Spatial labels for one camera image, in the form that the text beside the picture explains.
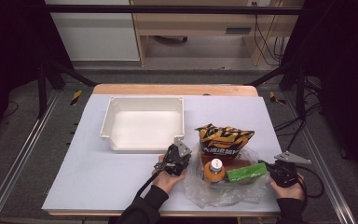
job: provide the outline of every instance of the snack bag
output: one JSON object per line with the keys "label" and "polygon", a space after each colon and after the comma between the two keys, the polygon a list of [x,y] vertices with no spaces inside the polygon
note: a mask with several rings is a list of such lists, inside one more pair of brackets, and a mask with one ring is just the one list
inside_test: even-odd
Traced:
{"label": "snack bag", "polygon": [[255,134],[232,127],[218,128],[211,124],[196,129],[199,131],[201,151],[209,156],[235,158]]}

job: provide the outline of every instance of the plastic bag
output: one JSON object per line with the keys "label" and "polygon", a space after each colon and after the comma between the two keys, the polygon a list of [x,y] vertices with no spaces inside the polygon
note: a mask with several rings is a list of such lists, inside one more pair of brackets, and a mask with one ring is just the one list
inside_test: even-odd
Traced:
{"label": "plastic bag", "polygon": [[[258,155],[249,148],[241,149],[241,158],[256,164]],[[193,151],[190,164],[186,169],[184,186],[186,197],[200,208],[205,206],[224,207],[239,202],[259,203],[267,193],[269,173],[261,175],[251,184],[241,185],[236,183],[210,183],[203,180],[203,168],[200,161],[200,149]]]}

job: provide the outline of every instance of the white tabletop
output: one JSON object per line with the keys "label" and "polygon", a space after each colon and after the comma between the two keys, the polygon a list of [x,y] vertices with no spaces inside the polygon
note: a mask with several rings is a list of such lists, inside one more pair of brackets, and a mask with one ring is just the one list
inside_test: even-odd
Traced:
{"label": "white tabletop", "polygon": [[[105,111],[113,96],[117,95],[92,94],[89,98],[62,167],[42,207],[52,215],[121,213],[151,176],[158,161],[157,154],[116,153],[100,137]],[[257,152],[261,160],[274,162],[273,156],[282,153],[262,97],[182,97],[185,110],[183,142],[193,150],[199,146],[198,132],[194,129],[212,123],[217,127],[231,126],[255,131],[246,146]],[[275,194],[269,187],[267,195],[259,203],[199,208],[186,197],[183,181],[175,186],[170,199],[160,208],[163,216],[276,215],[279,211]]]}

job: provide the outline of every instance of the gray floor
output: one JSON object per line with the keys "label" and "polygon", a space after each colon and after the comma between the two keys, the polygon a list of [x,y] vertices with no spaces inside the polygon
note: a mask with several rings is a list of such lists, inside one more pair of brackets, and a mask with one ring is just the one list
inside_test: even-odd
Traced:
{"label": "gray floor", "polygon": [[[111,67],[79,67],[78,72],[85,77],[102,83],[208,83],[208,84],[242,84],[265,75],[274,66],[261,64],[250,65],[250,59],[240,38],[189,38],[187,43],[176,40],[152,38],[145,67],[133,63],[118,63]],[[0,223],[81,223],[83,217],[52,217],[40,208],[46,198],[57,174],[66,150],[76,131],[92,88],[65,77],[67,85],[60,91],[48,122],[40,134],[34,150],[25,163],[21,175],[7,198],[0,212]],[[275,77],[259,86],[260,96],[265,98],[266,106],[273,125],[293,119],[296,114],[290,105],[280,105],[269,100],[269,93],[274,91],[278,99],[290,102],[291,91],[281,92],[277,88],[280,77]],[[73,94],[82,90],[76,105],[70,105]],[[30,82],[14,90],[7,114],[0,123],[0,185],[4,181],[12,163],[16,160],[28,134],[33,129],[38,112],[37,85]],[[316,104],[317,98],[307,98],[307,107]],[[292,133],[297,124],[277,133]],[[307,130],[310,131],[317,149],[337,182],[339,192],[351,209],[358,223],[358,165],[355,161],[343,160],[339,145],[335,140],[329,124],[323,115],[315,111],[307,116]],[[291,136],[278,137],[282,150],[285,150]],[[306,135],[301,133],[291,146],[291,151],[305,158],[310,157]],[[310,194],[316,193],[320,186],[317,180],[304,173]],[[310,199],[304,218],[310,223],[341,223],[337,211],[331,203],[332,195],[325,193],[319,199]],[[105,217],[88,217],[86,223],[106,223]],[[265,218],[264,223],[274,220]],[[257,218],[244,218],[242,223],[258,223]]]}

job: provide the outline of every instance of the white cabinet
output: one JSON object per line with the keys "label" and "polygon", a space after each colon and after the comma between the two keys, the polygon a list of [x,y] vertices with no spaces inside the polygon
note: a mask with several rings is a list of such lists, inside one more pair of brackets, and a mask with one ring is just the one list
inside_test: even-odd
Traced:
{"label": "white cabinet", "polygon": [[[46,0],[48,5],[129,5],[128,0]],[[132,15],[51,13],[72,61],[139,61]]]}

